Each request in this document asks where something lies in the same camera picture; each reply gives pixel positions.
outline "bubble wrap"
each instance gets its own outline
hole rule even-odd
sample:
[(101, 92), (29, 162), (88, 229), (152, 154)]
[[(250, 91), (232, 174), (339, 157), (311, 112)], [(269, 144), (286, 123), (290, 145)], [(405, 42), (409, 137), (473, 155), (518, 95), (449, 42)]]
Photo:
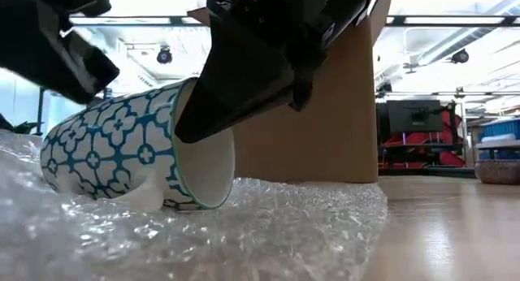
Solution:
[(360, 280), (386, 219), (376, 184), (237, 179), (218, 210), (155, 214), (56, 194), (39, 138), (0, 132), (0, 280)]

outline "blue and white patterned mug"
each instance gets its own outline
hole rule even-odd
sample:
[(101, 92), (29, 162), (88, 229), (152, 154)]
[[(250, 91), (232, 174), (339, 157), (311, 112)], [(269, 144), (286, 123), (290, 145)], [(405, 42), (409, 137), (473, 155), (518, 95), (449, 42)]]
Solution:
[(174, 132), (196, 81), (116, 97), (66, 119), (43, 143), (45, 181), (57, 192), (118, 198), (144, 211), (221, 206), (235, 171), (231, 129), (195, 144)]

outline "ceiling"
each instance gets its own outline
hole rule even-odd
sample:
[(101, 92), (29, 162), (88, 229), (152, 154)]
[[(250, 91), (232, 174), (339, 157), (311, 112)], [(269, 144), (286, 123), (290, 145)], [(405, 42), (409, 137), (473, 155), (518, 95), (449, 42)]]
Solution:
[[(106, 14), (108, 16), (185, 15), (186, 11), (205, 3), (205, 0), (111, 1), (113, 9)], [(391, 15), (512, 13), (520, 15), (520, 0), (392, 0), (390, 8)], [(385, 28), (374, 48), (376, 83), (389, 81), (393, 91), (454, 91), (461, 86), (465, 91), (520, 91), (518, 30), (498, 28), (487, 30), (483, 35), (478, 28)], [(125, 54), (159, 82), (196, 75), (210, 49), (208, 28), (120, 27), (99, 28), (98, 31), (109, 39), (122, 41), (127, 48)], [(443, 41), (460, 45), (457, 39), (467, 43), (462, 48), (470, 54), (468, 63), (446, 63), (449, 56), (432, 52)], [(161, 65), (155, 59), (160, 46), (166, 44), (171, 47), (173, 62)], [(405, 65), (417, 65), (426, 56), (429, 59), (425, 67), (414, 67), (413, 73), (407, 73), (410, 70)], [(498, 97), (494, 102), (487, 102), (490, 97), (467, 97), (466, 100), (474, 111), (482, 111), (486, 107), (489, 110), (500, 108), (503, 103), (511, 105), (518, 99)]]

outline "cardboard box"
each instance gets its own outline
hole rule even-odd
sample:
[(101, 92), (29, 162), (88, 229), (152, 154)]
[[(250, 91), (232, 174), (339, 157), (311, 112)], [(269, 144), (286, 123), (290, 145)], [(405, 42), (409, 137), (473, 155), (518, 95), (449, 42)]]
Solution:
[[(379, 0), (369, 18), (332, 44), (315, 77), (312, 100), (301, 113), (280, 107), (234, 127), (237, 177), (377, 181), (372, 46), (390, 1)], [(209, 23), (203, 8), (188, 15)]]

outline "blue floral pattern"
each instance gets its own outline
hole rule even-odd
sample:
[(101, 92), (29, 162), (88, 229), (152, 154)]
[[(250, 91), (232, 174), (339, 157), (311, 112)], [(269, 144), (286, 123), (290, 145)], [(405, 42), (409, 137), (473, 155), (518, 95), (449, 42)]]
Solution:
[(116, 97), (54, 127), (41, 149), (45, 181), (57, 192), (66, 180), (94, 199), (114, 198), (135, 189), (136, 171), (154, 164), (165, 166), (154, 169), (170, 188), (165, 206), (204, 209), (184, 188), (172, 142), (177, 95), (194, 79)]

